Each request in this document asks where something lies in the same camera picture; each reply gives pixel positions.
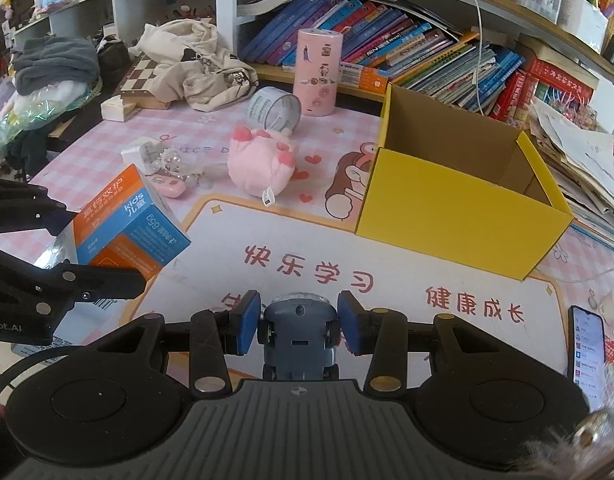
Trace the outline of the blue grey toy car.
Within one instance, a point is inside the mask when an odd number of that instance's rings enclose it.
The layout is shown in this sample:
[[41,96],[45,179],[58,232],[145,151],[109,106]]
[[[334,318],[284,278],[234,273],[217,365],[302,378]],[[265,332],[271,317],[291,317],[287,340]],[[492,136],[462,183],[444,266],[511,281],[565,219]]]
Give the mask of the blue grey toy car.
[[272,300],[258,322],[264,347],[263,379],[276,382],[338,380],[339,316],[331,302],[308,292]]

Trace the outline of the usmile toothpaste box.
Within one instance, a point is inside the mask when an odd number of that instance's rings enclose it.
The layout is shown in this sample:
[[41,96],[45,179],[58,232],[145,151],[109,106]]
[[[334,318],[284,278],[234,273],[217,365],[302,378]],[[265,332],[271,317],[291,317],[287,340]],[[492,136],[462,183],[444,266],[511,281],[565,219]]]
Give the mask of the usmile toothpaste box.
[[82,207],[34,264],[136,269],[150,280],[190,245],[155,185],[129,165]]

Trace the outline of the pink plush toy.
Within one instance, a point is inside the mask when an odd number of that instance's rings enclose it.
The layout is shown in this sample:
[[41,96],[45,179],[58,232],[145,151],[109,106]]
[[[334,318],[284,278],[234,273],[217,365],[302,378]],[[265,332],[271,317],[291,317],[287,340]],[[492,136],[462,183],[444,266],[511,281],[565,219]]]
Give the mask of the pink plush toy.
[[265,207],[275,203],[296,168],[296,148],[290,130],[234,129],[227,160],[233,184],[258,197]]

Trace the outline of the grey folded clothes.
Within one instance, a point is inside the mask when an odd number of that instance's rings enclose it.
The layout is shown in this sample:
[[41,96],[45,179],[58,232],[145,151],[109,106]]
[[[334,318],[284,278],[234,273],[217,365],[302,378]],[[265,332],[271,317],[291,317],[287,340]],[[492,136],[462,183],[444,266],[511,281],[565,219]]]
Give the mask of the grey folded clothes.
[[62,81],[92,84],[100,76],[94,45],[82,37],[29,39],[13,65],[15,87],[21,96]]

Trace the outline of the small pink case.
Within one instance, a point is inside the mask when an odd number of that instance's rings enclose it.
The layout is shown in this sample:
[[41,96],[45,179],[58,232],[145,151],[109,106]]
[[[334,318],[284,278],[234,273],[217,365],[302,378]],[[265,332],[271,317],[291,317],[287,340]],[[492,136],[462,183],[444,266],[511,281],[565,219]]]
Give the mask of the small pink case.
[[148,177],[148,180],[154,185],[159,194],[167,198],[179,198],[187,190],[185,182],[175,177],[153,174],[153,176]]

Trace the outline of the clear plastic crumpled wrapper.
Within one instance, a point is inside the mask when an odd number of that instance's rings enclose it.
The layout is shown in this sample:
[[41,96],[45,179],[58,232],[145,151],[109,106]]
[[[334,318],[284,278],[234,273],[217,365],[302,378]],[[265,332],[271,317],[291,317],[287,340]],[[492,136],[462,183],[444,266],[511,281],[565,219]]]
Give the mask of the clear plastic crumpled wrapper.
[[198,185],[203,179],[204,166],[175,148],[152,146],[147,151],[147,158],[153,174],[177,179],[186,185]]

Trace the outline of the yellow cardboard box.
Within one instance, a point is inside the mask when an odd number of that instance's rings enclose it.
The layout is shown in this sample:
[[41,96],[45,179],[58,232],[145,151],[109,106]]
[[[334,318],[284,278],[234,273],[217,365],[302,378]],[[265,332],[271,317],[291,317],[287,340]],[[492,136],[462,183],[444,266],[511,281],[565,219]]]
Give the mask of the yellow cardboard box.
[[357,235],[522,281],[572,220],[524,131],[388,87]]

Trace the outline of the wooden chessboard box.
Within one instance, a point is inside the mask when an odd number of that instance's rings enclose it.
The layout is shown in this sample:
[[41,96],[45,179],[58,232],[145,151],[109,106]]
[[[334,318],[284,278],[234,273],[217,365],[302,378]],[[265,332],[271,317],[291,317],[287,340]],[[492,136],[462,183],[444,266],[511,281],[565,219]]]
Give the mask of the wooden chessboard box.
[[144,53],[140,54],[124,76],[119,86],[119,95],[125,103],[136,105],[142,110],[167,110],[169,103],[159,101],[152,92],[150,84],[155,79],[157,63]]

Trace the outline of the beige cloth bag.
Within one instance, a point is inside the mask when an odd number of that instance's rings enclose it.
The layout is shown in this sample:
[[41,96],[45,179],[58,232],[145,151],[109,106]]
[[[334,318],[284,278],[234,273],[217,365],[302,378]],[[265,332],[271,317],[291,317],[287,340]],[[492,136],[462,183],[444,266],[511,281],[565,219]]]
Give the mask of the beige cloth bag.
[[208,18],[146,24],[136,50],[157,63],[150,92],[159,101],[183,100],[206,113],[246,100],[258,87],[256,70],[219,44]]

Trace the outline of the clear tape roll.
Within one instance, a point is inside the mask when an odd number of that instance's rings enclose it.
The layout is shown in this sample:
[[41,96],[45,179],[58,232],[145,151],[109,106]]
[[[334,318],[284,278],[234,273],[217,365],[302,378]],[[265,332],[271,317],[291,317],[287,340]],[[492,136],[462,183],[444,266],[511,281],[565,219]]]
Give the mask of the clear tape roll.
[[253,127],[292,134],[301,120],[301,102],[279,88],[261,88],[249,100],[246,117]]

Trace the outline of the orange small box on shelf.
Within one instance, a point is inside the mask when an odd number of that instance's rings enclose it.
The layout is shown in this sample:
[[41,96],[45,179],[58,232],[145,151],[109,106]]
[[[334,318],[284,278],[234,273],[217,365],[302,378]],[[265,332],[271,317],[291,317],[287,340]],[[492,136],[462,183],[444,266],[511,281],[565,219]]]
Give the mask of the orange small box on shelf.
[[346,88],[383,96],[388,85],[388,78],[376,68],[342,62],[339,64],[339,84]]

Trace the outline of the row of books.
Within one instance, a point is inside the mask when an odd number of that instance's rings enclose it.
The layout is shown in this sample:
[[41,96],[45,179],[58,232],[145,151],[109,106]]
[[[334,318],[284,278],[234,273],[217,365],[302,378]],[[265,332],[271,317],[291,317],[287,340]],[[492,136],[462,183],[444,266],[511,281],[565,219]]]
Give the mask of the row of books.
[[381,0],[281,0],[245,39],[241,57],[290,72],[304,28],[340,32],[341,63],[376,68],[388,84],[487,116],[524,63],[519,53],[485,40],[478,28],[459,32],[429,12]]

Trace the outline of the pink cylindrical canister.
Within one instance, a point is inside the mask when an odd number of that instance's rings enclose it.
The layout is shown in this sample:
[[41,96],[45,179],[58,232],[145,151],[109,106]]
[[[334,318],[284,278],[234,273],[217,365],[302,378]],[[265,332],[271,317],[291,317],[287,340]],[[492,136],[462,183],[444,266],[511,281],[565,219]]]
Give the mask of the pink cylindrical canister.
[[340,32],[316,28],[298,32],[293,95],[301,102],[301,114],[334,113],[342,46]]

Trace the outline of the red dictionary books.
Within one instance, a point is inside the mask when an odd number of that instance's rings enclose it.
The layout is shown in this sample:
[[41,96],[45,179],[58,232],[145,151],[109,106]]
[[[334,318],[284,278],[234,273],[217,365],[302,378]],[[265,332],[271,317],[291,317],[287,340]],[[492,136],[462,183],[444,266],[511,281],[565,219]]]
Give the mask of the red dictionary books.
[[490,118],[518,126],[528,121],[534,99],[574,120],[590,104],[595,84],[588,84],[552,63],[531,56],[506,81],[490,111]]

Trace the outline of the white pen holder box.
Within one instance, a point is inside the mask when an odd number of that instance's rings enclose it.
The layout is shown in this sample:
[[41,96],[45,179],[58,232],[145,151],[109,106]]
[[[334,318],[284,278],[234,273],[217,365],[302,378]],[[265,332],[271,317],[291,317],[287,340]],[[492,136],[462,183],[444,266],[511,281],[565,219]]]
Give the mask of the white pen holder box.
[[557,25],[601,53],[609,20],[587,0],[561,0]]

